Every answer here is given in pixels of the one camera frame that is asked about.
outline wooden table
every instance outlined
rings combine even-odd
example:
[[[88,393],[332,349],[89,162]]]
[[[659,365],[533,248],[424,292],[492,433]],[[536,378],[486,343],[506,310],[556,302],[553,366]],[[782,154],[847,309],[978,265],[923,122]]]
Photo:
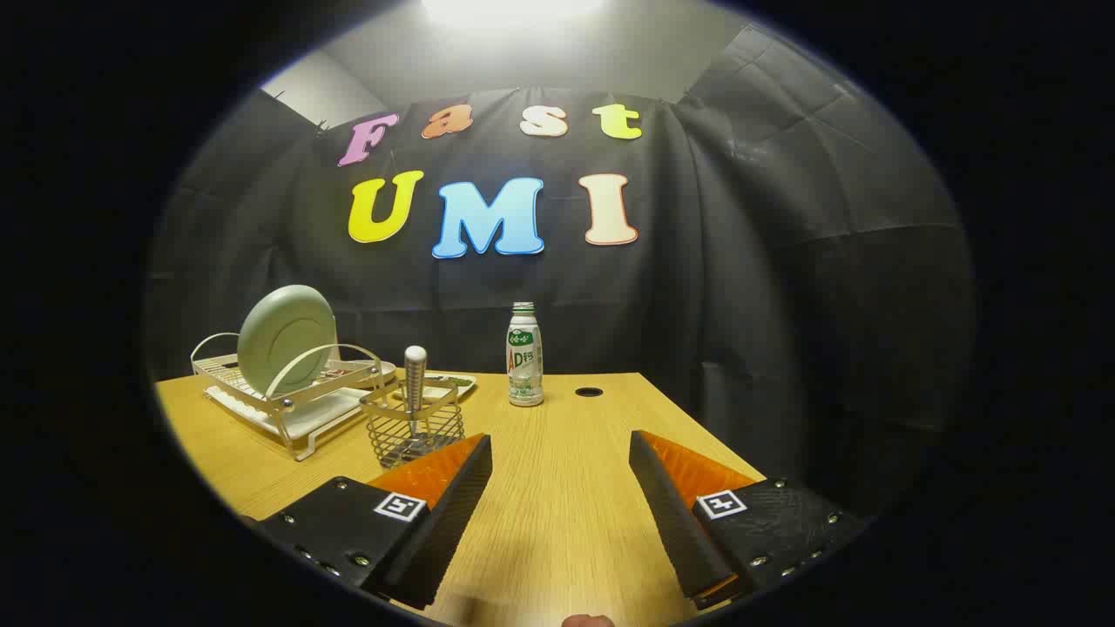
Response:
[[[631,431],[764,476],[641,375],[546,375],[545,402],[535,407],[507,402],[505,375],[475,376],[462,402],[465,433],[492,435],[492,478],[436,602],[421,614],[477,627],[559,627],[572,614],[657,627],[695,616],[628,466]],[[584,386],[604,394],[573,393]],[[270,434],[204,397],[204,387],[200,376],[156,384],[197,470],[237,513],[263,519],[330,478],[382,472],[365,418],[295,462]]]

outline letter m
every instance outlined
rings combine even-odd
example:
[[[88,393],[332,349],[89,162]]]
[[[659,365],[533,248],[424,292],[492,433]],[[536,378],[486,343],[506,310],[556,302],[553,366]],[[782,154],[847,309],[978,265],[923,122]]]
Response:
[[[534,201],[542,181],[512,179],[504,183],[491,206],[484,202],[479,190],[472,183],[450,183],[438,191],[445,199],[445,219],[442,221],[442,241],[434,247],[434,257],[449,259],[462,257],[468,250],[460,239],[460,230],[473,242],[473,249],[483,254],[495,231],[503,224],[503,234],[495,243],[500,254],[534,254],[542,252],[534,221]]]

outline white dish rack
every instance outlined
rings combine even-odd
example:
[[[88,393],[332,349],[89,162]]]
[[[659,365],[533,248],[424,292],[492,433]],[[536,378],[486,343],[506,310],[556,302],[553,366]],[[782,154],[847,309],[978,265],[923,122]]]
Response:
[[[312,455],[321,435],[365,415],[367,406],[363,403],[370,401],[365,397],[370,393],[367,389],[355,389],[349,386],[358,382],[361,386],[367,386],[368,382],[365,379],[368,378],[375,382],[371,389],[380,389],[385,385],[384,367],[379,357],[351,344],[327,344],[307,350],[291,359],[264,392],[253,389],[244,380],[235,354],[196,358],[197,351],[210,340],[224,336],[239,337],[239,335],[223,332],[203,339],[190,355],[190,364],[194,374],[209,379],[206,396],[278,436],[294,461],[301,462]],[[321,350],[332,350],[338,355],[336,350],[341,347],[363,353],[369,359],[360,361],[328,359],[320,375],[309,386],[285,394],[275,394],[279,382],[302,359]],[[347,370],[347,374],[338,375],[333,373],[334,370]],[[306,445],[297,446],[297,441],[303,437]]]

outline dish rack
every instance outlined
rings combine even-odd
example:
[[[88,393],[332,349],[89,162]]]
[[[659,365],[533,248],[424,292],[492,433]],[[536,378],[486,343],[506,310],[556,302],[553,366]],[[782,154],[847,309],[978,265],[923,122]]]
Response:
[[[457,403],[457,385],[453,382],[426,379],[426,387],[447,392],[415,413],[406,411],[406,385],[401,378],[377,387],[360,399],[368,411],[368,437],[385,470],[405,464],[427,453],[464,440],[465,424]],[[403,401],[391,398],[399,390]]]
[[[240,334],[214,334],[201,341],[190,354],[190,364],[194,374],[202,375],[212,384],[205,395],[214,402],[233,409],[240,416],[255,423],[263,430],[279,436],[287,452],[294,461],[301,462],[317,450],[318,437],[322,434],[362,416],[368,396],[366,389],[352,389],[349,386],[371,378],[376,390],[385,389],[382,364],[372,353],[351,344],[327,344],[307,350],[291,359],[280,370],[266,390],[253,389],[240,372],[235,354],[221,355],[206,359],[197,359],[197,351],[217,337],[239,337]],[[327,359],[321,373],[313,383],[293,392],[275,394],[275,388],[288,373],[302,359],[320,350],[351,348],[363,353],[370,361],[346,361]],[[336,374],[334,370],[348,370]],[[306,437],[304,446],[295,443]]]

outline black backdrop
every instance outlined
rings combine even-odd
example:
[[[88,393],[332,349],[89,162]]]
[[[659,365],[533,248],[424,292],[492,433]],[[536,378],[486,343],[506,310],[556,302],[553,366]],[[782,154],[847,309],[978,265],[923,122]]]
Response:
[[[594,107],[640,112],[634,141]],[[473,107],[467,129],[420,137]],[[518,129],[563,108],[556,138]],[[188,373],[203,337],[237,330],[269,291],[329,299],[340,341],[398,363],[410,344],[443,369],[502,372],[514,300],[534,300],[546,372],[641,372],[768,475],[804,479],[873,513],[912,481],[948,424],[973,293],[952,201],[913,139],[816,57],[752,25],[677,105],[510,88],[416,103],[359,163],[351,126],[323,133],[262,93],[202,148],[155,240],[147,337],[156,376]],[[410,216],[390,239],[348,235],[351,189],[410,170]],[[595,247],[578,179],[619,173],[636,242]],[[545,250],[435,259],[445,184],[492,202],[541,179]],[[394,186],[377,196],[390,211]]]

